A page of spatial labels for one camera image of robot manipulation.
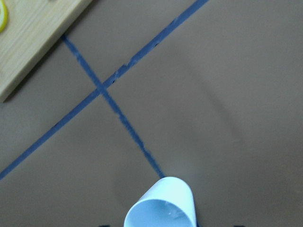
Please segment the bamboo cutting board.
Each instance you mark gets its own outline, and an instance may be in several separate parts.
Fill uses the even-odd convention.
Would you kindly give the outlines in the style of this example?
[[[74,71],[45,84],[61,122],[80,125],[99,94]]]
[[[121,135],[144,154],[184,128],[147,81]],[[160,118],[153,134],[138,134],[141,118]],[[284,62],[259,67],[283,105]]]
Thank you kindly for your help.
[[[4,0],[6,28],[0,33],[0,101],[4,102],[90,0]]]

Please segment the light blue paper cup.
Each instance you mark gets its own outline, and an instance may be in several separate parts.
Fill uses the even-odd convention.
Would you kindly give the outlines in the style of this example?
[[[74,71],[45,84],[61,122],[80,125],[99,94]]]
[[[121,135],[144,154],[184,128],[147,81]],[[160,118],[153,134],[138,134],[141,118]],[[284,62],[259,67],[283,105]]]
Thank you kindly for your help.
[[[196,227],[194,196],[177,177],[158,180],[128,211],[125,227]]]

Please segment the top lemon slice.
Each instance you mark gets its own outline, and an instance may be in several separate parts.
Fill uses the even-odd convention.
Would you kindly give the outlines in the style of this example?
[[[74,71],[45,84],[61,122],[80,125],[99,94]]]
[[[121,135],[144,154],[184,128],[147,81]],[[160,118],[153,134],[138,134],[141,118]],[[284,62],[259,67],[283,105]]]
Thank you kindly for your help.
[[[0,0],[0,33],[4,31],[8,22],[8,9],[4,0]]]

